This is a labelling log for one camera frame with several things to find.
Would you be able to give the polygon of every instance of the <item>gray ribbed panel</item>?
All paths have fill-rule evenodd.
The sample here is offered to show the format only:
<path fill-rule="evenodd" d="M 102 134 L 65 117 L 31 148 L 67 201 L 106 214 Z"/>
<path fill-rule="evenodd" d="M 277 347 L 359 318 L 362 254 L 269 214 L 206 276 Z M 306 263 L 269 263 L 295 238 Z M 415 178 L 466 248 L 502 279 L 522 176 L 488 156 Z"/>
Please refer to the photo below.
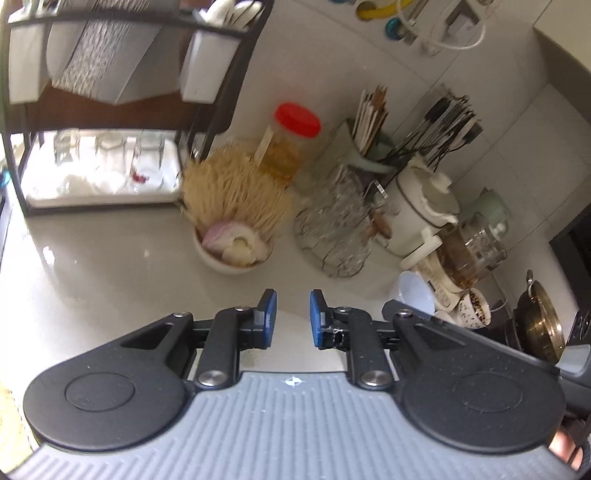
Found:
<path fill-rule="evenodd" d="M 393 400 L 344 373 L 244 373 L 199 394 L 181 422 L 123 452 L 77 455 L 44 445 L 13 480 L 555 480 L 575 478 L 546 448 L 486 457 L 414 430 Z"/>

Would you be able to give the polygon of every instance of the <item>wire rack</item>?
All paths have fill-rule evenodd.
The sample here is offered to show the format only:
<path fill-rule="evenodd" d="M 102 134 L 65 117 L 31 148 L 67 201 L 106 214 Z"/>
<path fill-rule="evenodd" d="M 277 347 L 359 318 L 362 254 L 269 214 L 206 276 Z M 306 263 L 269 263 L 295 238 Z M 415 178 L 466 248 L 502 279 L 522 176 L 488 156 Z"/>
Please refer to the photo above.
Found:
<path fill-rule="evenodd" d="M 215 27 L 193 18 L 190 12 L 127 11 L 101 9 L 96 11 L 42 10 L 32 5 L 28 12 L 10 15 L 7 0 L 0 9 L 0 95 L 3 115 L 0 118 L 0 134 L 6 154 L 18 202 L 25 216 L 64 210 L 95 210 L 140 205 L 77 205 L 37 207 L 27 201 L 21 186 L 27 161 L 38 141 L 44 142 L 46 131 L 66 128 L 79 129 L 154 129 L 175 131 L 175 143 L 179 148 L 182 137 L 193 144 L 197 133 L 204 134 L 199 148 L 199 158 L 206 158 L 216 135 L 225 132 L 232 122 L 242 82 L 252 57 L 252 52 L 262 29 L 271 14 L 273 0 L 262 0 L 263 9 L 253 26 L 246 31 Z M 178 92 L 123 105 L 108 105 L 47 86 L 36 103 L 12 105 L 9 102 L 8 65 L 11 30 L 17 27 L 56 22 L 87 22 L 114 20 L 155 24 L 180 28 L 190 34 L 206 31 L 225 37 L 238 38 L 238 48 L 230 63 L 213 103 L 183 102 Z M 23 133 L 25 150 L 17 165 L 10 135 Z"/>

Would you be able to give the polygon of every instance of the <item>red lid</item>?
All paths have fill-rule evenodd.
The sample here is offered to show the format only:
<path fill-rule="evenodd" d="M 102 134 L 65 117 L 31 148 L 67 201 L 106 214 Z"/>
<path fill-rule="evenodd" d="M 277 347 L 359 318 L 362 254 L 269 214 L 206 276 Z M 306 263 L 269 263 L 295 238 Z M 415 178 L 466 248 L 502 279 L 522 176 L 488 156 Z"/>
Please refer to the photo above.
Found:
<path fill-rule="evenodd" d="M 275 120 L 297 135 L 314 138 L 320 133 L 320 119 L 297 103 L 282 103 L 275 110 Z"/>

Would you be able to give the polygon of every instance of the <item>white tray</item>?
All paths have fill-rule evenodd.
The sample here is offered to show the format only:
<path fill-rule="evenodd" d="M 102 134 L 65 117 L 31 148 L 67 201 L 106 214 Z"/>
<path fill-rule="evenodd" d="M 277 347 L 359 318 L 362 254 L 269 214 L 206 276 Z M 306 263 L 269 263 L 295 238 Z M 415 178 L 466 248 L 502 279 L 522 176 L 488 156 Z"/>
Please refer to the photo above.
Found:
<path fill-rule="evenodd" d="M 128 205 L 141 203 L 172 203 L 180 196 L 180 162 L 176 144 L 166 139 L 162 159 L 163 185 L 158 190 L 135 192 L 130 183 L 117 193 L 107 194 L 89 189 L 86 194 L 62 194 L 57 190 L 60 174 L 53 152 L 53 132 L 46 132 L 46 141 L 41 148 L 33 148 L 22 179 L 22 190 L 33 207 L 60 207 L 78 205 Z M 90 165 L 95 156 L 95 137 L 82 134 L 80 139 L 80 162 L 82 170 Z M 127 138 L 125 155 L 129 171 L 133 156 L 135 137 Z"/>

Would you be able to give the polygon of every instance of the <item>chopsticks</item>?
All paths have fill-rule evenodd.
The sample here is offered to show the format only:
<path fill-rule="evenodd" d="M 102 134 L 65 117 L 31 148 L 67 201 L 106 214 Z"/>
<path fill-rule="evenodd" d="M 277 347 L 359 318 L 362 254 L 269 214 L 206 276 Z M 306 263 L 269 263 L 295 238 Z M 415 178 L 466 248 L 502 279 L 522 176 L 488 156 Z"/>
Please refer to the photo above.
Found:
<path fill-rule="evenodd" d="M 359 152 L 365 156 L 375 141 L 379 130 L 388 116 L 386 94 L 388 88 L 378 85 L 372 94 L 361 93 L 357 115 L 351 135 Z"/>

